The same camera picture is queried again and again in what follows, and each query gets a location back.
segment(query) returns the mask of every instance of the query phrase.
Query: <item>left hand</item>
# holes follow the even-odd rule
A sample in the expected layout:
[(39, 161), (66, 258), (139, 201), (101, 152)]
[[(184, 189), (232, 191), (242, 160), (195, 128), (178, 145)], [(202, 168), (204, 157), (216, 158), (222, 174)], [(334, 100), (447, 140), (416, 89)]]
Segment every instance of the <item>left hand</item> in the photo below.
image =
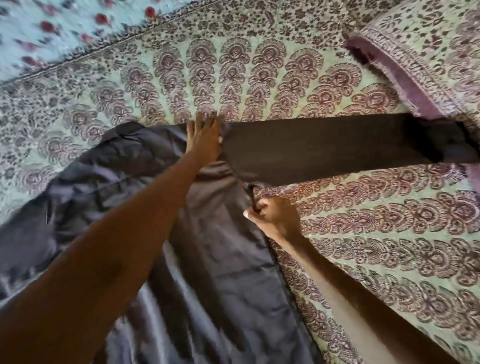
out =
[(198, 114), (195, 125), (192, 121), (187, 126), (187, 153), (192, 152), (201, 167), (215, 162), (222, 153), (222, 138), (220, 137), (220, 118), (216, 112), (207, 117), (202, 128), (202, 115)]

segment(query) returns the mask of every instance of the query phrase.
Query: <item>hand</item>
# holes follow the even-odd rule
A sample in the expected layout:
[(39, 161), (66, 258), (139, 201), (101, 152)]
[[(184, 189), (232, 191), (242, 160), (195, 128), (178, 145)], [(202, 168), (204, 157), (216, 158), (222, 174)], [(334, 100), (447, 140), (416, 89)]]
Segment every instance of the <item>hand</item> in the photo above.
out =
[(303, 239), (300, 216), (288, 200), (281, 197), (262, 198), (257, 202), (256, 209), (258, 212), (252, 206), (243, 214), (270, 239), (281, 246)]
[(192, 152), (198, 159), (201, 168), (215, 162), (222, 153), (220, 137), (220, 118), (216, 112), (211, 113), (202, 128), (202, 115), (198, 114), (195, 126), (189, 122), (187, 126), (187, 153)]

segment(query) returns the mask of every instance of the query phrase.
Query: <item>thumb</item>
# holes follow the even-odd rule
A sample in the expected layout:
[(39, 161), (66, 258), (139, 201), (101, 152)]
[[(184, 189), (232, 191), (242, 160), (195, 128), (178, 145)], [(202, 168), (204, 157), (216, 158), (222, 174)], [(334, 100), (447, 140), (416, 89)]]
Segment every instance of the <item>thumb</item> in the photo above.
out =
[(263, 218), (262, 216), (260, 216), (259, 214), (257, 214), (252, 207), (250, 207), (249, 209), (245, 210), (243, 212), (243, 215), (248, 219), (250, 220), (251, 222), (253, 222), (254, 224), (260, 224), (262, 221), (263, 221)]

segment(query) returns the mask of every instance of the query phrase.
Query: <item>right arm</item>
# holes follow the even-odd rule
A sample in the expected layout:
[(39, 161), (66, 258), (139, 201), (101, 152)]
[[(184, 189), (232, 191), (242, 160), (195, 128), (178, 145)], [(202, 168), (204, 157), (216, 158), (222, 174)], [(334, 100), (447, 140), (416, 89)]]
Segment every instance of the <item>right arm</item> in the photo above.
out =
[(301, 233), (288, 200), (263, 198), (245, 217), (275, 240), (313, 279), (336, 321), (367, 364), (457, 363), (437, 344), (323, 257)]

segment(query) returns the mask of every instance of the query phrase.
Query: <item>garment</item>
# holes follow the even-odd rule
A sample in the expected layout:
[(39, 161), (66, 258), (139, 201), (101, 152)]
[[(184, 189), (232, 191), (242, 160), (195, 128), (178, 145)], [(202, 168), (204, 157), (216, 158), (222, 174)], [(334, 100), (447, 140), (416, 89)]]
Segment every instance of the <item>garment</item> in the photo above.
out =
[[(360, 132), (379, 121), (349, 117), (343, 122), (356, 123)], [(384, 122), (397, 128), (417, 120), (406, 114), (384, 116)], [(342, 121), (337, 125), (341, 131)], [(224, 157), (238, 170), (234, 172), (224, 161), (202, 169), (149, 281), (109, 334), (106, 357), (115, 363), (322, 361), (266, 238), (242, 215), (252, 203), (252, 195), (236, 173), (246, 180), (253, 176), (267, 183), (298, 182), (305, 177), (302, 169), (307, 174), (315, 171), (317, 176), (312, 177), (324, 176), (325, 162), (312, 157), (329, 152), (330, 145), (311, 143), (305, 138), (308, 148), (304, 152), (310, 163), (300, 169), (282, 158), (282, 153), (298, 145), (297, 136), (288, 138), (289, 134), (297, 134), (295, 130), (300, 128), (301, 135), (310, 135), (325, 128), (332, 132), (331, 126), (330, 122), (311, 119), (226, 126)], [(377, 158), (377, 167), (428, 161), (413, 147), (415, 143), (410, 145), (407, 132), (392, 134), (385, 132), (388, 128), (372, 129), (373, 133), (365, 133), (365, 137), (372, 138), (368, 153), (381, 151), (374, 143), (380, 139), (390, 144), (395, 141), (398, 148), (395, 153), (386, 153), (385, 158)], [(280, 134), (286, 139), (279, 149)], [(429, 138), (422, 138), (428, 145)], [(250, 146), (249, 153), (238, 148), (240, 140)], [(348, 168), (357, 170), (365, 165), (365, 155), (359, 153), (364, 144), (354, 145), (353, 140), (349, 144), (352, 150), (345, 155), (351, 154)], [(185, 141), (185, 125), (144, 128), (128, 123), (106, 133), (103, 143), (80, 156), (1, 228), (0, 272), (3, 281), (9, 282), (8, 287), (3, 287), (2, 297), (19, 291), (93, 221), (173, 165), (183, 155)], [(459, 139), (456, 145), (463, 148), (463, 158), (476, 156), (464, 140)], [(270, 159), (275, 154), (279, 161)], [(265, 168), (258, 163), (264, 155)], [(244, 163), (248, 160), (256, 161), (250, 170)], [(329, 161), (325, 170), (335, 171), (338, 160), (325, 160)]]

